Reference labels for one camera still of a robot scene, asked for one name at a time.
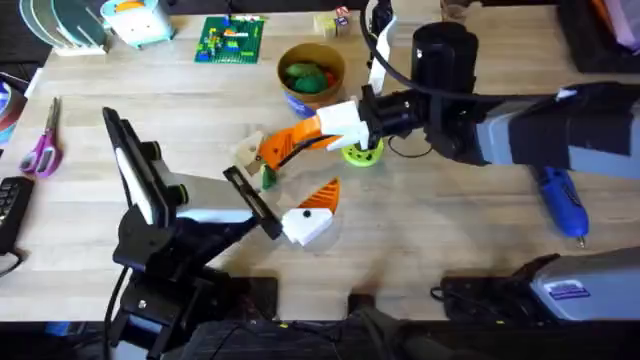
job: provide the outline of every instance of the small toy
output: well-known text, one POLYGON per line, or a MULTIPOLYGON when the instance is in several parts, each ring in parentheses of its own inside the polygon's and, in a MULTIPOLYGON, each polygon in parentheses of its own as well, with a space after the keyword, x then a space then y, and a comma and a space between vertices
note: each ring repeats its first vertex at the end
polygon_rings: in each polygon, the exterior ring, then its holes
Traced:
POLYGON ((316 33, 324 35, 325 38, 345 36, 351 31, 350 18, 349 9, 341 6, 334 11, 314 16, 313 27, 316 33))
POLYGON ((124 42, 137 49, 175 35, 163 1, 109 0, 100 14, 124 42))
POLYGON ((255 64, 258 62, 264 18, 216 16, 205 20, 195 62, 255 64), (208 50, 209 56, 202 55, 208 50))
POLYGON ((290 76, 287 85, 299 93, 317 94, 330 86, 325 71, 313 63, 291 64, 285 72, 290 76))

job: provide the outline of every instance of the purple scissor handle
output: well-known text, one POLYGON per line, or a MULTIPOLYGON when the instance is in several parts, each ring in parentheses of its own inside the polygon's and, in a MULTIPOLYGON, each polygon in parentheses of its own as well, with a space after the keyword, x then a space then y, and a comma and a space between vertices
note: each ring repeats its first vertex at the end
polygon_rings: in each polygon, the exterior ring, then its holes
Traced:
POLYGON ((44 133, 38 139, 36 147, 20 163, 20 170, 35 173, 38 177, 51 175, 62 160, 62 152, 56 145, 56 128, 60 115, 60 99, 54 98, 49 109, 49 118, 44 133))

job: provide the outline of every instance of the wooden table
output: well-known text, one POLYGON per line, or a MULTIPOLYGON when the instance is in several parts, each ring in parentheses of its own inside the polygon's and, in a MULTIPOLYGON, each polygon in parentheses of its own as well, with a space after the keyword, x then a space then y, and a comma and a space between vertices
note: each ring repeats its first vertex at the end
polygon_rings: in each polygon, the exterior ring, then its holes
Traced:
MULTIPOLYGON (((425 19, 437 18, 434 9, 425 19)), ((313 34, 312 14, 269 17, 258 65, 195 64, 203 16, 175 17, 175 40, 143 51, 117 41, 104 57, 51 55, 0 174, 18 174, 53 96, 62 96, 65 157, 53 177, 36 185, 18 243, 29 258, 0 280, 0 320, 104 315, 120 271, 111 255, 126 205, 103 106, 130 119, 141 139, 158 140, 173 171, 214 178, 222 178, 234 143, 257 129, 296 121, 279 89, 276 62, 298 43, 323 40, 313 34)), ((573 70, 551 7, 482 9, 468 26, 481 43, 480 92, 550 92, 595 79, 573 70)), ((413 28, 400 26, 392 56, 405 73, 413 28)), ((359 95, 368 73, 362 39, 356 32, 331 46, 347 62, 347 94, 359 95)), ((385 89, 399 88, 388 81, 385 89)), ((424 149, 420 138, 403 150, 424 149)), ((442 319, 429 288, 447 270, 510 271, 538 255, 585 253, 553 230, 521 167, 476 168, 435 153, 408 160, 387 152, 375 167, 357 169, 339 153, 319 151, 296 158, 291 169, 287 185, 299 195, 320 177, 341 177, 341 202, 328 234, 303 249, 256 230, 212 262, 233 275, 276 273, 283 319, 341 318, 354 287, 377 290, 379 307, 391 315, 442 319)), ((640 243, 640 182, 573 178, 591 218, 587 252, 640 243)))

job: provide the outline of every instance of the white plastic piece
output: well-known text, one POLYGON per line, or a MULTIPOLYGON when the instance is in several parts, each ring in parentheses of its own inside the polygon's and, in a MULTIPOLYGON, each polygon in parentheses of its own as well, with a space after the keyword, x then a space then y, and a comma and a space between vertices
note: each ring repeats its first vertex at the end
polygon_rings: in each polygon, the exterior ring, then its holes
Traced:
POLYGON ((127 183, 127 188, 129 188, 129 195, 131 196, 131 204, 138 205, 144 220, 148 225, 153 225, 153 209, 151 208, 151 203, 149 202, 149 195, 142 188, 141 181, 136 176, 136 173, 133 171, 131 166, 131 162, 129 158, 122 151, 121 148, 116 148, 116 162, 118 163, 118 168, 124 177, 125 182, 127 183))
POLYGON ((106 55, 107 50, 104 46, 100 47, 68 47, 68 48, 53 48, 58 56, 85 56, 85 55, 106 55))
POLYGON ((184 185, 189 201, 178 206, 176 217, 193 219, 199 223, 242 223, 253 213, 241 196, 226 180, 174 173, 164 160, 152 163, 166 186, 184 185))
MULTIPOLYGON (((389 24, 378 35, 378 43, 376 49, 382 55, 382 57, 389 61, 391 55, 391 44, 393 42, 393 35, 395 33, 396 23, 398 18, 393 15, 389 24)), ((371 64, 371 72, 369 73, 369 85, 373 88, 375 95, 382 93, 382 87, 384 86, 384 77, 387 71, 380 65, 380 62, 374 58, 371 64)))
POLYGON ((33 92, 35 91, 36 85, 38 85, 38 82, 40 81, 41 77, 42 77, 42 68, 38 68, 36 70, 36 73, 33 75, 33 78, 31 78, 29 87, 27 87, 27 90, 25 90, 24 92, 24 97, 26 97, 27 99, 31 97, 31 94, 33 94, 33 92))
POLYGON ((323 135, 341 136, 329 144, 327 150, 332 151, 358 143, 362 149, 368 148, 369 128, 366 122, 360 120, 355 101, 326 106, 318 109, 316 114, 320 118, 320 131, 323 135))
POLYGON ((262 174, 260 173, 261 161, 256 160, 259 155, 260 145, 265 136, 262 131, 256 131, 249 137, 242 139, 231 149, 233 164, 240 170, 242 176, 249 181, 254 189, 262 187, 262 174))
POLYGON ((562 99, 566 99, 576 95, 578 95, 578 90, 560 89, 560 91, 558 91, 558 94, 556 95, 556 101, 560 101, 562 99))
POLYGON ((329 209, 291 209, 282 216, 282 232, 292 243, 305 246, 326 230, 332 219, 329 209))

